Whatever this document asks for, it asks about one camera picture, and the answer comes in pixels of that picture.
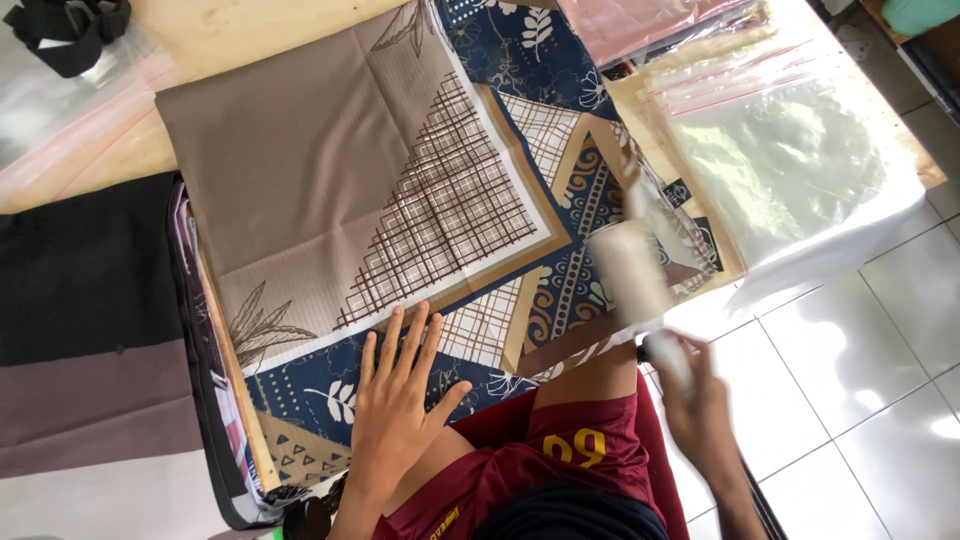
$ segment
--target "person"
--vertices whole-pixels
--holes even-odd
[[[633,343],[542,384],[524,442],[474,449],[444,426],[469,382],[424,409],[443,331],[441,316],[428,313],[421,302],[397,354],[404,311],[394,309],[378,364],[375,334],[367,336],[352,466],[329,539],[667,540],[660,516],[647,505],[646,453],[633,429]],[[709,486],[723,538],[766,540],[710,347],[673,334],[687,345],[694,392],[685,400],[669,372],[658,371],[670,433]]]

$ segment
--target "brown grid pattern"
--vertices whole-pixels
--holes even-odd
[[[499,367],[521,280],[506,283],[447,315],[438,350],[456,358]]]
[[[380,225],[337,328],[536,230],[453,73],[434,97]]]
[[[530,144],[530,153],[533,154],[543,179],[547,185],[552,185],[566,143],[573,132],[573,126],[580,118],[580,113],[508,94],[501,93],[500,97],[516,126]]]

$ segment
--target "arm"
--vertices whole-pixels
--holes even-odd
[[[429,414],[423,409],[427,377],[440,342],[443,321],[430,317],[420,357],[414,363],[430,305],[420,302],[403,348],[394,366],[396,343],[403,324],[403,308],[395,307],[373,369],[376,334],[367,334],[360,364],[356,414],[351,447],[353,459],[330,540],[368,540],[373,536],[383,507],[403,474],[417,462],[444,427],[446,419],[470,390],[458,382]]]
[[[689,336],[674,335],[698,352],[687,348],[686,359],[693,374],[692,400],[684,399],[669,370],[658,369],[670,434],[717,501],[724,540],[767,540],[733,439],[727,385],[713,375],[710,346]],[[659,367],[656,358],[653,363]]]

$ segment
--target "hand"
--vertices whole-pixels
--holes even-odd
[[[693,375],[693,396],[688,401],[670,376],[670,370],[660,369],[658,360],[652,358],[660,376],[670,434],[677,448],[696,467],[712,491],[742,488],[746,477],[733,439],[727,385],[713,375],[710,346],[675,331],[667,332],[676,336],[682,346],[686,345],[686,360]]]
[[[394,358],[403,324],[403,307],[394,308],[376,374],[373,373],[376,334],[367,334],[360,364],[348,486],[354,484],[364,491],[389,497],[403,474],[437,437],[450,413],[471,388],[469,382],[460,381],[446,392],[429,414],[423,409],[427,377],[433,367],[443,327],[440,314],[434,313],[420,357],[414,364],[429,308],[426,302],[417,305],[396,367]]]

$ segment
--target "black strap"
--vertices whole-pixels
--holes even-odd
[[[27,50],[61,77],[70,78],[93,67],[104,45],[127,31],[131,12],[129,0],[112,4],[84,0],[82,5],[67,0],[23,0],[23,7],[13,6],[3,21]],[[43,39],[72,42],[40,49]]]

